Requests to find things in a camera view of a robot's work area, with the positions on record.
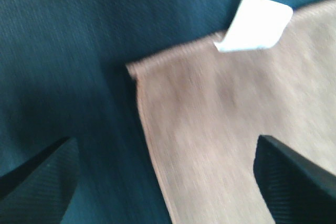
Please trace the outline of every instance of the fabric edge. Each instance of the fabric edge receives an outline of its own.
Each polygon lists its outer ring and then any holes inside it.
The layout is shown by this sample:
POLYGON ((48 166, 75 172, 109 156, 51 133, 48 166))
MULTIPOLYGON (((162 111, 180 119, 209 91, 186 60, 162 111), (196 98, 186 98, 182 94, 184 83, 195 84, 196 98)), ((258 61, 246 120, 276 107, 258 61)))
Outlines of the fabric edge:
MULTIPOLYGON (((289 25, 298 22, 303 18, 307 18, 307 16, 316 15, 335 8, 336 0, 322 0, 308 4, 294 11, 289 25)), ((225 33, 226 31, 224 30, 218 31, 206 37, 180 44, 169 49, 164 49, 142 60, 131 62, 127 64, 126 67, 131 77, 137 79, 140 75, 145 74, 158 65, 170 62, 174 59, 184 58, 192 51, 199 50, 206 45, 214 47, 214 41, 223 39, 225 33)))
POLYGON ((136 102, 138 104, 139 116, 140 116, 140 121, 141 121, 141 124, 142 124, 142 127, 143 127, 143 132, 144 132, 144 135, 145 135, 145 141, 146 141, 146 144, 147 144, 147 149, 148 149, 148 152, 149 152, 149 156, 150 156, 150 159, 151 159, 151 162, 152 162, 152 165, 153 165, 153 169, 154 169, 156 178, 158 179, 157 182, 159 184, 159 187, 160 187, 160 190, 161 190, 161 193, 162 193, 162 196, 163 196, 163 200, 166 204, 166 208, 167 208, 169 216, 171 218, 171 222, 172 222, 172 224, 178 224, 178 223, 181 223, 181 221, 178 219, 177 216, 174 215, 176 210, 174 210, 174 207, 173 207, 172 201, 169 197, 169 194, 165 190, 163 178, 162 178, 162 175, 161 175, 161 172, 160 172, 160 169, 159 169, 160 166, 157 163, 158 159, 155 157, 155 153, 153 151, 153 147, 152 147, 153 137, 152 137, 152 134, 151 134, 152 131, 151 131, 150 126, 148 125, 148 122, 146 120, 147 116, 145 114, 145 111, 143 110, 143 106, 144 106, 143 98, 145 97, 145 89, 142 88, 143 86, 145 86, 144 79, 143 78, 138 79, 137 80, 137 85, 136 85, 136 88, 137 88, 136 102))

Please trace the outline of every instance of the white label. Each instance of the white label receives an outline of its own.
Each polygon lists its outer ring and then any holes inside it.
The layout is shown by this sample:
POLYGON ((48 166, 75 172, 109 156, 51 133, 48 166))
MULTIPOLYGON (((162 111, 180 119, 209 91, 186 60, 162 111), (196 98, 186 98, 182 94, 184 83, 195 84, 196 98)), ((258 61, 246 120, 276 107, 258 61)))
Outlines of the white label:
POLYGON ((241 0, 238 11, 218 51, 271 48, 280 39, 293 15, 288 5, 271 0, 241 0))

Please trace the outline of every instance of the cut fabric piece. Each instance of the cut fabric piece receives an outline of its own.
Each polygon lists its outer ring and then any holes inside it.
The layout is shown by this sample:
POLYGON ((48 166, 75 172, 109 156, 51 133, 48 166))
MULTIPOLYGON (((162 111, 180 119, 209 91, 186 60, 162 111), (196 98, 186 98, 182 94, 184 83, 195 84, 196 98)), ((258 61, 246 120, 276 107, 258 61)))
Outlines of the cut fabric piece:
POLYGON ((336 174, 336 0, 295 11, 267 50, 219 53, 223 33, 128 65, 175 224, 270 224, 253 175, 276 135, 336 174))
POLYGON ((274 137, 259 137, 254 174, 276 224, 336 222, 336 177, 274 137))
POLYGON ((60 139, 0 178, 0 223, 60 223, 78 177, 77 141, 60 139))

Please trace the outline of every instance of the dark teal fabric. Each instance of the dark teal fabric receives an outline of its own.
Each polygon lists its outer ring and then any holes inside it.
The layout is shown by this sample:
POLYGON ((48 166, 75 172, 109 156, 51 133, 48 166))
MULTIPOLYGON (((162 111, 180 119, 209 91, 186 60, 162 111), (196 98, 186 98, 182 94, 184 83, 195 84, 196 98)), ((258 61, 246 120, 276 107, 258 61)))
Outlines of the dark teal fabric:
POLYGON ((238 3, 0 0, 0 175, 75 136, 82 176, 63 223, 170 223, 124 64, 227 28, 238 3))

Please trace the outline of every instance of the beige fabric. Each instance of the beige fabric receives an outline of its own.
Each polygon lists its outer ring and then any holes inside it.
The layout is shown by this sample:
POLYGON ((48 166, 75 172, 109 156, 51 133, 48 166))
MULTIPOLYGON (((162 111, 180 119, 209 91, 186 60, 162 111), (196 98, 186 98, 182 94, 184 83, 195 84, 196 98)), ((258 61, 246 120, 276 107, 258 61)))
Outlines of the beige fabric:
POLYGON ((336 174, 336 0, 295 12, 268 50, 219 53, 217 33, 128 66, 175 224, 270 224, 253 176, 259 134, 336 174))

